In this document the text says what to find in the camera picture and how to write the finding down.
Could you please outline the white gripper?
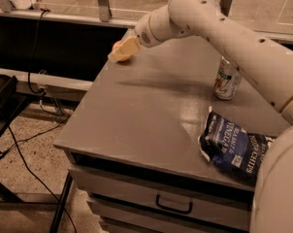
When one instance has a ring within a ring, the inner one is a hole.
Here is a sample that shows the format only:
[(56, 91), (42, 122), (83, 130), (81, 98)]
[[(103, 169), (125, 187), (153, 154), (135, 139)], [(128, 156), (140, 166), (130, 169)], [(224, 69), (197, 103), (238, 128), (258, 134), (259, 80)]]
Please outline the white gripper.
[[(171, 21), (167, 5), (144, 15), (135, 26), (135, 34), (138, 38), (130, 36), (120, 41), (121, 53), (132, 56), (140, 50), (140, 44), (152, 48), (168, 40), (185, 36), (185, 32)], [(109, 53), (108, 59), (116, 62), (112, 52)]]

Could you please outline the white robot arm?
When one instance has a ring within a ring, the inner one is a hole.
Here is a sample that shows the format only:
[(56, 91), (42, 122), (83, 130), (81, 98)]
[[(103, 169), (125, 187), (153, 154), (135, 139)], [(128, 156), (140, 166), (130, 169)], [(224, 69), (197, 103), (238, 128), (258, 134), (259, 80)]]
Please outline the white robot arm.
[(223, 14), (214, 0), (169, 0), (143, 16), (135, 34), (113, 47), (118, 62), (141, 46), (152, 48), (176, 38), (198, 35), (209, 42), (291, 126), (270, 146), (261, 135), (238, 141), (238, 154), (213, 154), (220, 167), (239, 169), (255, 180), (250, 233), (293, 233), (293, 50)]

